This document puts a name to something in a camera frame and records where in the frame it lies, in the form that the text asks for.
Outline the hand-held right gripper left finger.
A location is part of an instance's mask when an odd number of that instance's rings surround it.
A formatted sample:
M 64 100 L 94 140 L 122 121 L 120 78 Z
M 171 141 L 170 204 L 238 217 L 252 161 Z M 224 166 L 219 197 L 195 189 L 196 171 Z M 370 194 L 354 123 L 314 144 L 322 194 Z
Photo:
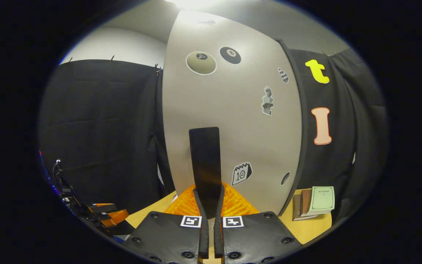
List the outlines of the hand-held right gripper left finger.
M 156 264 L 201 264 L 209 257 L 208 227 L 192 185 L 162 212 L 148 212 L 123 246 Z

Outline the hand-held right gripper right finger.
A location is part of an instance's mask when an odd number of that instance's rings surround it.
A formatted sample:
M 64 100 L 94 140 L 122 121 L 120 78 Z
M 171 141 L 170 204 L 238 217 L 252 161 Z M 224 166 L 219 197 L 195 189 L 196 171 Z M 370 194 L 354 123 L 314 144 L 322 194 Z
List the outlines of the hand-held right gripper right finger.
M 303 245 L 274 212 L 259 212 L 229 184 L 221 185 L 214 224 L 214 252 L 223 264 L 264 264 Z

